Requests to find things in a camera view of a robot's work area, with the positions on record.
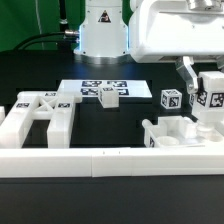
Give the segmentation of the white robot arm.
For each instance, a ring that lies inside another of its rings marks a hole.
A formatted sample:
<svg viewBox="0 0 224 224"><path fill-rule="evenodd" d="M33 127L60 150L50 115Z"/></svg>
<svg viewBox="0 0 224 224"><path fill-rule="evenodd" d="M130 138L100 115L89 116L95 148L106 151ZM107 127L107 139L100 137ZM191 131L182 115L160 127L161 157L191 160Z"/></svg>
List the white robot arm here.
<svg viewBox="0 0 224 224"><path fill-rule="evenodd" d="M224 0L131 0L129 50L139 63L170 62L190 94L199 91L196 61L224 57Z"/></svg>

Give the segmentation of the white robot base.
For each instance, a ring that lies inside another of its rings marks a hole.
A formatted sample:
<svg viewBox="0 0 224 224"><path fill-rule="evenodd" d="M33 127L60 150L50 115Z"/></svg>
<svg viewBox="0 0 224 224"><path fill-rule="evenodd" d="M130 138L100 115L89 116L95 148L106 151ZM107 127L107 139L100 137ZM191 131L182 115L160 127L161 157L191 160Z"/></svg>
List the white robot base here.
<svg viewBox="0 0 224 224"><path fill-rule="evenodd" d="M123 0L85 0L75 59L89 64L120 64L131 60Z"/></svg>

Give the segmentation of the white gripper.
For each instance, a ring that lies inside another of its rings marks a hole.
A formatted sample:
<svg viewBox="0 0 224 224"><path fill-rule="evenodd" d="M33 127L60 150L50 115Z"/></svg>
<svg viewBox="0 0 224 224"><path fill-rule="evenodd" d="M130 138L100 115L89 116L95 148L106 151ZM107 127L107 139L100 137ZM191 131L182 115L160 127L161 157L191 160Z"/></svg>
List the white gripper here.
<svg viewBox="0 0 224 224"><path fill-rule="evenodd" d="M198 92L196 60L224 55L223 0L131 0L129 50L139 63L173 61L187 92Z"/></svg>

